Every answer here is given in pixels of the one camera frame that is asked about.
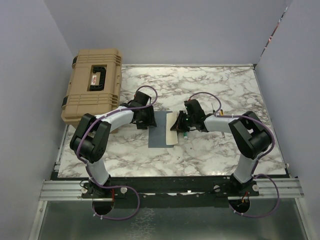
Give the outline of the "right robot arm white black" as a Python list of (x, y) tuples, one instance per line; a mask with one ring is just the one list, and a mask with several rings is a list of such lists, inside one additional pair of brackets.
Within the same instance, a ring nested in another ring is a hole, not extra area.
[(221, 112), (205, 114), (196, 99), (184, 102), (186, 111), (179, 111), (171, 131), (221, 132), (232, 134), (240, 152), (237, 167), (227, 184), (229, 191), (236, 196), (247, 191), (253, 180), (253, 173), (259, 160), (275, 146), (275, 138), (253, 111), (242, 115), (223, 115)]

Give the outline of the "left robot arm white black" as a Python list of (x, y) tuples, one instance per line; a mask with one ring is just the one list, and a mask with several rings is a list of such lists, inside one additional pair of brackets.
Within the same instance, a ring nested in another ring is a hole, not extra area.
[(156, 101), (156, 98), (152, 100), (151, 96), (136, 91), (132, 100), (121, 104), (115, 110), (97, 116), (89, 113), (82, 116), (69, 147), (85, 164), (97, 196), (106, 197), (111, 190), (108, 183), (110, 174), (102, 160), (110, 133), (127, 124), (134, 124), (138, 130), (156, 127), (153, 107)]

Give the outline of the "tan letter paper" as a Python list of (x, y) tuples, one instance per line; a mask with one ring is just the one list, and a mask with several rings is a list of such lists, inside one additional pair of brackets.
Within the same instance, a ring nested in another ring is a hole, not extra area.
[(166, 114), (166, 132), (165, 132), (165, 142), (168, 146), (173, 146), (178, 144), (178, 134), (175, 130), (171, 130), (171, 127), (177, 120), (177, 112), (169, 112)]

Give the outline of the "grey paper envelope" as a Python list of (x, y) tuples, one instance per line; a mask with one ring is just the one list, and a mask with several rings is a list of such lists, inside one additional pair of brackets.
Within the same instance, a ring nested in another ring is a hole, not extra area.
[(173, 145), (166, 144), (167, 114), (172, 111), (155, 111), (156, 127), (150, 126), (148, 130), (148, 148), (173, 148)]

